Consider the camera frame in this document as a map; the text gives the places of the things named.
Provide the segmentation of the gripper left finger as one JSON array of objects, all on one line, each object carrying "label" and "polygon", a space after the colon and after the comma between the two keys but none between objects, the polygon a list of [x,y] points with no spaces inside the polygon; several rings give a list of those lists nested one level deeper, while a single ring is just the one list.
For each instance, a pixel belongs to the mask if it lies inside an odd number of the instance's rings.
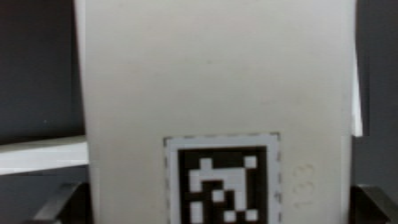
[{"label": "gripper left finger", "polygon": [[92,224],[90,186],[63,183],[22,224]]}]

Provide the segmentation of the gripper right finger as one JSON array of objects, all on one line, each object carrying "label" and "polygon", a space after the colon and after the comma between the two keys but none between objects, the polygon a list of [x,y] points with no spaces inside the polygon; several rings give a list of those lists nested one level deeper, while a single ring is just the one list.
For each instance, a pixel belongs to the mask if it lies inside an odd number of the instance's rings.
[{"label": "gripper right finger", "polygon": [[398,224],[398,204],[376,186],[349,189],[348,224]]}]

